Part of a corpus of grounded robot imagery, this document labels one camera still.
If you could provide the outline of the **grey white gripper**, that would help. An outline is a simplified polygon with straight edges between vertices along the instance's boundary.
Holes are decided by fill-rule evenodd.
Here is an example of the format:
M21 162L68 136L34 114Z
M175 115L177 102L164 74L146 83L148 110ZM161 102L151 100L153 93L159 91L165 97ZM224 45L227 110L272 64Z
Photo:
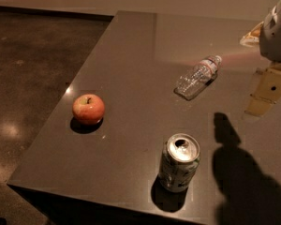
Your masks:
M260 54L273 61L260 76L256 90L250 95L245 113L261 117L281 98L281 0L250 32L240 39L245 47L259 45Z

